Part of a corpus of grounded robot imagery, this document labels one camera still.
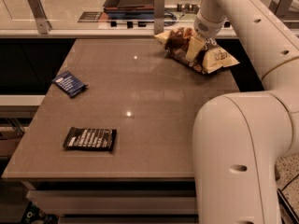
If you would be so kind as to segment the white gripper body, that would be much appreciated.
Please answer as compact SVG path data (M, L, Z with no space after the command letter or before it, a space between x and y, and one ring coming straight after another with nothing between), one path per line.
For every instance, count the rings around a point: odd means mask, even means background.
M205 18L202 12L199 11L194 20L193 28L197 34L204 38L214 37L220 31L225 20L226 16L224 14L221 14L216 21L213 21L212 19Z

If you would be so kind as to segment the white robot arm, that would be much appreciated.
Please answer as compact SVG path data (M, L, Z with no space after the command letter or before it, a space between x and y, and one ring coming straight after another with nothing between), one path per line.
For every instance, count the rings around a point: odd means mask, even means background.
M202 0L205 37L229 21L263 84L202 106L192 134L200 224L281 224L276 160L299 143L299 39L260 0Z

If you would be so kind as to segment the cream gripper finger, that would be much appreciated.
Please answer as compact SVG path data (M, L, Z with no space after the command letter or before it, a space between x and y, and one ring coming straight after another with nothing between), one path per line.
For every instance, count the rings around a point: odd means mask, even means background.
M186 59L189 62L193 61L200 52L200 50L204 47L205 43L206 40L201 35L192 36L186 53Z

